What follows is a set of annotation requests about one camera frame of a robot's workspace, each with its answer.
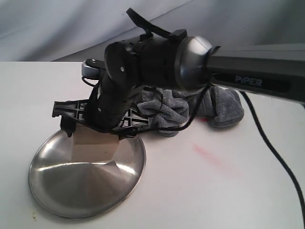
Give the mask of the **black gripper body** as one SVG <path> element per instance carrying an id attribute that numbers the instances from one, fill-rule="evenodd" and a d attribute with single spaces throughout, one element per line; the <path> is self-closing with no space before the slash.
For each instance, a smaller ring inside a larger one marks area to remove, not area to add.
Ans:
<path id="1" fill-rule="evenodd" d="M 139 133 L 150 126 L 148 118 L 139 113 L 134 101 L 143 90 L 142 85 L 122 87 L 109 78 L 99 80 L 89 99 L 54 102 L 52 117 L 70 117 L 100 133 L 117 135 L 117 132 Z"/>

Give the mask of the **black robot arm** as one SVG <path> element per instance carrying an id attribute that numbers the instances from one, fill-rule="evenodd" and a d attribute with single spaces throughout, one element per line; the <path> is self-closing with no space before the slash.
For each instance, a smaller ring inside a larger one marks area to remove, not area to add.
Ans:
<path id="1" fill-rule="evenodd" d="M 305 48 L 302 44 L 213 47 L 200 37 L 171 41 L 139 36 L 109 44 L 103 61 L 88 59 L 97 83 L 85 100 L 56 101 L 52 116 L 71 136 L 77 124 L 100 133 L 133 137 L 153 131 L 148 119 L 132 109 L 148 87 L 205 93 L 218 85 L 305 101 Z"/>

